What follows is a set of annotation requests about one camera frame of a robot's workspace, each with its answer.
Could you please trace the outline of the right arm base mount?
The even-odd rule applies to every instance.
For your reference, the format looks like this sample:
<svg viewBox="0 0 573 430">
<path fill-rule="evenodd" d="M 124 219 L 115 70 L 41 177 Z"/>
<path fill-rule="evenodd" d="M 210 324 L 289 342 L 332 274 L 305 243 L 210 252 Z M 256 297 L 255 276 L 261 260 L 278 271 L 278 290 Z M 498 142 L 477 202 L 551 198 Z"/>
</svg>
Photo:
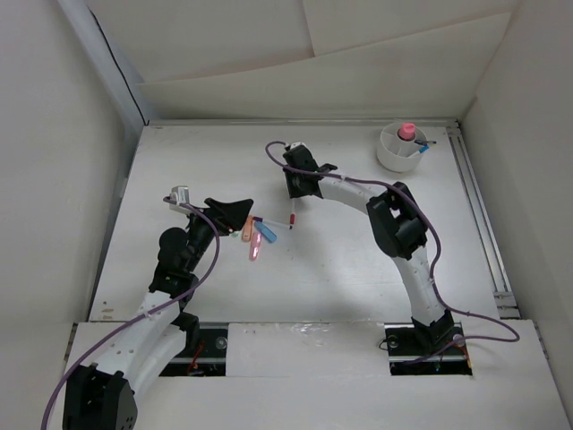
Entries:
<svg viewBox="0 0 573 430">
<path fill-rule="evenodd" d="M 457 323 L 445 340 L 426 348 L 416 338 L 412 323 L 389 323 L 384 325 L 384 338 L 378 348 L 387 353 L 392 376 L 471 376 L 473 369 L 466 345 L 447 347 L 462 335 L 462 327 Z"/>
</svg>

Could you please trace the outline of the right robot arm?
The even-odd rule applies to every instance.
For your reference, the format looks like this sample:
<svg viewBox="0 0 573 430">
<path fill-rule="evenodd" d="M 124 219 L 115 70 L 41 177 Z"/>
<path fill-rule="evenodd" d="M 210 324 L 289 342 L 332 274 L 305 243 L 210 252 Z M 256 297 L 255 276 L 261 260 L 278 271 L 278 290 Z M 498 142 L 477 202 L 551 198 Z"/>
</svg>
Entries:
<svg viewBox="0 0 573 430">
<path fill-rule="evenodd" d="M 343 176 L 331 164 L 318 165 L 302 142 L 287 144 L 283 158 L 290 197 L 340 202 L 368 217 L 376 245 L 395 263 L 406 288 L 415 345 L 426 353 L 441 348 L 452 333 L 453 318 L 433 286 L 428 225 L 408 187 L 400 182 L 384 184 L 379 193 L 375 181 Z"/>
</svg>

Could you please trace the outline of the red cap white marker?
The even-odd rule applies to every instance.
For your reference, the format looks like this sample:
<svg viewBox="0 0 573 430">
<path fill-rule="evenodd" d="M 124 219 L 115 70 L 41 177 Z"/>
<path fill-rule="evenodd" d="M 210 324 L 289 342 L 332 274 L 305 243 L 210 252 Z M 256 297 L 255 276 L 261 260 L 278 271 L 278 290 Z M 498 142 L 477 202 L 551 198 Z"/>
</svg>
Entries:
<svg viewBox="0 0 573 430">
<path fill-rule="evenodd" d="M 291 199 L 291 211 L 290 211 L 290 216 L 289 216 L 289 224 L 291 227 L 293 227 L 295 225 L 295 220 L 296 220 L 296 199 Z"/>
</svg>

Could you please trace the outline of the blue cap white marker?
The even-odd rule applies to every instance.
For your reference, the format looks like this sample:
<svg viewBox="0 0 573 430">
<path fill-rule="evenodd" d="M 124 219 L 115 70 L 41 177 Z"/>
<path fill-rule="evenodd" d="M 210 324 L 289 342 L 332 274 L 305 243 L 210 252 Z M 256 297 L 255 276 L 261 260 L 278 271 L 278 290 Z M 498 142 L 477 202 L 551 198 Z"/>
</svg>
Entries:
<svg viewBox="0 0 573 430">
<path fill-rule="evenodd" d="M 436 141 L 414 140 L 415 148 L 413 149 L 413 152 L 411 154 L 407 155 L 407 157 L 410 159 L 417 155 L 421 155 L 425 151 L 429 150 L 436 143 L 437 143 Z"/>
</svg>

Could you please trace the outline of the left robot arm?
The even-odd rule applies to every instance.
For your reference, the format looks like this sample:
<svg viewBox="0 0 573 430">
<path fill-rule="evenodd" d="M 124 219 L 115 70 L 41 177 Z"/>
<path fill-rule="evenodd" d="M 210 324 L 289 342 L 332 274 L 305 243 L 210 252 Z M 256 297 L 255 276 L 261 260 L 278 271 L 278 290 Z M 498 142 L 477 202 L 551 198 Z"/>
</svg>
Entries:
<svg viewBox="0 0 573 430">
<path fill-rule="evenodd" d="M 132 429 L 138 401 L 172 358 L 194 353 L 197 316 L 185 312 L 203 283 L 194 271 L 210 245 L 243 228 L 251 199 L 197 208 L 173 195 L 167 203 L 187 213 L 186 228 L 169 228 L 158 240 L 158 263 L 137 314 L 94 345 L 103 351 L 89 365 L 78 362 L 64 379 L 64 429 Z"/>
</svg>

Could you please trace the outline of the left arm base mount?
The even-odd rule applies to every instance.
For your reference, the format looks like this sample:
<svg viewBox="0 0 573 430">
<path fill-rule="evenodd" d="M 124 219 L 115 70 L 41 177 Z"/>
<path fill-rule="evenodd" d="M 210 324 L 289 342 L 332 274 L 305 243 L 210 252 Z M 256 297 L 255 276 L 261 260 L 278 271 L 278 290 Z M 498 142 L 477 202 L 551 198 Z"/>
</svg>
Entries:
<svg viewBox="0 0 573 430">
<path fill-rule="evenodd" d="M 159 374 L 163 377 L 220 377 L 226 375 L 228 325 L 202 323 L 198 339 L 172 358 Z"/>
</svg>

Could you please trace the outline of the pink cap small bottle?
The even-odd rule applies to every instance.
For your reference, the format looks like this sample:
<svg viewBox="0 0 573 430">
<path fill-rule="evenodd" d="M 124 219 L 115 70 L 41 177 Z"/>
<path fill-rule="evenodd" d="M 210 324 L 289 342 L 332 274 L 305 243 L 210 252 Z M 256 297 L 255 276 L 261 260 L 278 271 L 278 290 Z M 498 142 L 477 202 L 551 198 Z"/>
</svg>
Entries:
<svg viewBox="0 0 573 430">
<path fill-rule="evenodd" d="M 397 131 L 397 136 L 404 142 L 412 142 L 416 137 L 416 127 L 414 123 L 402 123 Z"/>
</svg>

